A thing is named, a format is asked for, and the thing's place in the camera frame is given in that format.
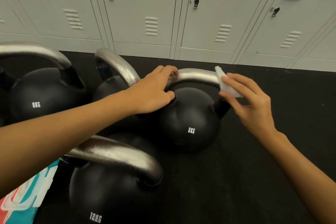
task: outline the person's right hand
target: person's right hand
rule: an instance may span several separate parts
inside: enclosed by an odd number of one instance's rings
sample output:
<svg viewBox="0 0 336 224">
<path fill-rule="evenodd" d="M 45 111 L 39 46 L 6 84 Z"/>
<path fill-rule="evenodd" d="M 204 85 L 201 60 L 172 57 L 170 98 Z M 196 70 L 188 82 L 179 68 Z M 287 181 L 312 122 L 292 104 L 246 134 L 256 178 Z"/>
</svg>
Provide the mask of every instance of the person's right hand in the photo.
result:
<svg viewBox="0 0 336 224">
<path fill-rule="evenodd" d="M 222 96 L 240 117 L 242 124 L 259 140 L 274 136 L 275 129 L 271 112 L 271 98 L 266 95 L 252 79 L 240 74 L 228 73 L 222 81 L 246 98 L 250 105 L 243 106 L 226 91 L 220 91 Z"/>
</svg>

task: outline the black kettlebell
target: black kettlebell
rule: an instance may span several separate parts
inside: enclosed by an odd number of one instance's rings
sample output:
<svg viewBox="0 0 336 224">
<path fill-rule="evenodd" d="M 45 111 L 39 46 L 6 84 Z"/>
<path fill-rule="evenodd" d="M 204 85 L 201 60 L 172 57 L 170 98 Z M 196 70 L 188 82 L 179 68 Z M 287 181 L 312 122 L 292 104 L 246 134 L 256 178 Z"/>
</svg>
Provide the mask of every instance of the black kettlebell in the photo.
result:
<svg viewBox="0 0 336 224">
<path fill-rule="evenodd" d="M 137 83 L 140 77 L 134 68 L 122 57 L 109 49 L 101 48 L 95 53 L 96 66 L 103 83 L 96 89 L 92 102 L 115 94 Z M 103 130 L 103 134 L 130 132 L 141 134 L 144 121 L 137 115 L 129 116 Z"/>
<path fill-rule="evenodd" d="M 134 134 L 110 137 L 116 140 L 110 140 L 115 146 L 99 143 L 103 147 L 98 150 L 102 159 L 112 160 L 110 166 L 89 162 L 75 168 L 69 187 L 70 204 L 83 219 L 93 222 L 144 221 L 153 215 L 160 200 L 163 171 L 154 158 L 156 151 L 148 141 Z"/>
<path fill-rule="evenodd" d="M 14 79 L 0 69 L 0 87 L 9 92 L 10 122 L 16 123 L 90 103 L 90 94 L 61 52 L 36 43 L 0 43 L 0 57 L 34 55 L 57 68 L 42 68 Z"/>
<path fill-rule="evenodd" d="M 219 87 L 215 72 L 185 68 L 170 78 L 166 90 L 180 82 L 201 82 Z M 222 99 L 214 100 L 204 91 L 183 87 L 175 98 L 156 112 L 158 128 L 165 140 L 176 149 L 187 152 L 210 146 L 221 130 L 221 119 L 230 108 Z"/>
</svg>

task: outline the locker base panel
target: locker base panel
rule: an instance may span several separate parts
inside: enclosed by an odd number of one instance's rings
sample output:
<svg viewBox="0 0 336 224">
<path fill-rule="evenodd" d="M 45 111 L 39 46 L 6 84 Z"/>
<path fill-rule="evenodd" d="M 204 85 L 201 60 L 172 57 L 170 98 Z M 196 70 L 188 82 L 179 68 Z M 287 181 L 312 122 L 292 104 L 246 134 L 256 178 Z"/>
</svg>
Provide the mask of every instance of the locker base panel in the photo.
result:
<svg viewBox="0 0 336 224">
<path fill-rule="evenodd" d="M 291 68 L 336 72 L 336 60 L 301 58 Z"/>
<path fill-rule="evenodd" d="M 247 53 L 241 57 L 239 65 L 285 68 L 295 57 Z"/>
<path fill-rule="evenodd" d="M 68 38 L 68 37 L 55 37 L 55 36 L 41 36 L 41 43 L 59 51 L 69 52 L 86 52 L 95 53 L 99 48 L 103 48 L 103 41 Z"/>
<path fill-rule="evenodd" d="M 229 64 L 234 52 L 181 48 L 179 60 Z"/>
<path fill-rule="evenodd" d="M 169 59 L 170 46 L 113 42 L 119 55 Z"/>
<path fill-rule="evenodd" d="M 31 35 L 0 32 L 0 42 L 29 41 L 36 42 Z"/>
</svg>

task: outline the person's right arm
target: person's right arm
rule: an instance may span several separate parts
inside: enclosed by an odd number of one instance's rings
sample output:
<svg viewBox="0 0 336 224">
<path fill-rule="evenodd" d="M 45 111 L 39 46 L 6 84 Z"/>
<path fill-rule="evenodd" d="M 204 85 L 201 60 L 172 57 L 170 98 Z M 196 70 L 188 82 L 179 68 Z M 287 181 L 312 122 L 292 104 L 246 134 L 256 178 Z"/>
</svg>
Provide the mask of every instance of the person's right arm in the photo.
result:
<svg viewBox="0 0 336 224">
<path fill-rule="evenodd" d="M 269 151 L 297 193 L 320 223 L 336 223 L 336 183 L 303 156 L 275 129 L 271 99 L 252 79 L 227 74 L 222 81 L 242 94 L 250 103 L 241 105 L 229 92 L 219 94 L 230 103 L 242 124 Z"/>
</svg>

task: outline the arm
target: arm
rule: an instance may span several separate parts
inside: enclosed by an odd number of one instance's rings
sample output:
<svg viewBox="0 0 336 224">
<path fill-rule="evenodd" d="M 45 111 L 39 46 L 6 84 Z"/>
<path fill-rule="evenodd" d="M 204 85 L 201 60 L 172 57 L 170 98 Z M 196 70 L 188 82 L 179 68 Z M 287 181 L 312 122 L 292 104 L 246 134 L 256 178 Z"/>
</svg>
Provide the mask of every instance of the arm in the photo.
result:
<svg viewBox="0 0 336 224">
<path fill-rule="evenodd" d="M 88 105 L 0 128 L 0 198 L 103 128 L 170 102 L 164 92 L 177 70 L 159 66 L 127 90 Z"/>
<path fill-rule="evenodd" d="M 227 74 L 222 81 L 242 94 L 250 103 L 242 106 L 228 92 L 219 94 L 229 102 L 242 124 L 269 151 L 296 188 L 310 212 L 320 223 L 336 223 L 336 183 L 303 156 L 275 129 L 271 99 L 251 79 Z"/>
</svg>

